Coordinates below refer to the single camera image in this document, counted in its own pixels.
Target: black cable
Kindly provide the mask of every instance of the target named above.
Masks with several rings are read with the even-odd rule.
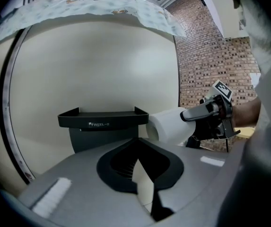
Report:
[[[229,152],[229,148],[228,148],[228,139],[226,139],[226,149],[227,149],[227,152]]]

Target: white bristles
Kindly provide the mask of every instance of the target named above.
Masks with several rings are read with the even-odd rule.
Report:
[[[49,218],[70,186],[71,180],[63,177],[59,178],[41,200],[36,203],[32,211],[43,218]]]

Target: curved metal frame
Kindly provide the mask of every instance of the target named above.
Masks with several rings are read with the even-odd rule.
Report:
[[[177,106],[181,107],[181,68],[179,66],[178,52],[175,37],[173,36],[173,42],[175,46],[176,60],[177,60],[177,76],[178,76],[178,103]]]
[[[32,182],[35,177],[23,159],[17,145],[10,117],[9,97],[11,77],[17,54],[30,28],[25,28],[17,34],[4,61],[0,76],[0,130],[10,159],[26,184]]]

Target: gray surface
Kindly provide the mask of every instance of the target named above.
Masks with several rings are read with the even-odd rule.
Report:
[[[174,215],[154,224],[154,227],[215,227],[224,201],[238,172],[244,142],[237,142],[219,174],[190,204]]]
[[[221,167],[201,162],[201,157],[225,161],[228,156],[227,153],[222,152],[168,146],[155,140],[148,141],[163,149],[170,150],[184,164],[184,172],[177,183],[172,188],[158,192],[163,207],[170,208],[173,212],[177,212],[190,203],[219,173]]]
[[[137,195],[116,192],[99,178],[96,164],[106,152],[128,140],[72,155],[38,177],[20,195],[26,206],[33,203],[58,177],[67,177],[72,185],[49,220],[67,227],[147,226],[154,223]]]
[[[221,204],[237,173],[243,145],[239,143],[230,154],[225,154],[150,141],[177,154],[184,163],[180,180],[171,189],[159,192],[163,206],[176,213],[154,223],[135,194],[110,189],[96,172],[98,159],[127,141],[68,157],[30,184],[19,199],[26,206],[32,206],[58,177],[67,177],[72,180],[72,186],[49,218],[62,226],[216,226]],[[202,163],[202,156],[227,159],[222,167],[217,167]]]
[[[139,136],[138,125],[125,130],[115,131],[79,131],[69,128],[70,139],[75,153],[103,146],[116,141]]]

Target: brick wall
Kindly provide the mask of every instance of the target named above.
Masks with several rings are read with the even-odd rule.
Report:
[[[209,87],[220,79],[233,90],[232,104],[256,98],[250,72],[259,72],[248,37],[224,39],[201,0],[177,0],[167,10],[181,23],[186,37],[175,37],[180,70],[180,105],[199,105]],[[238,137],[229,140],[229,145]],[[225,150],[225,141],[202,141],[202,146]]]

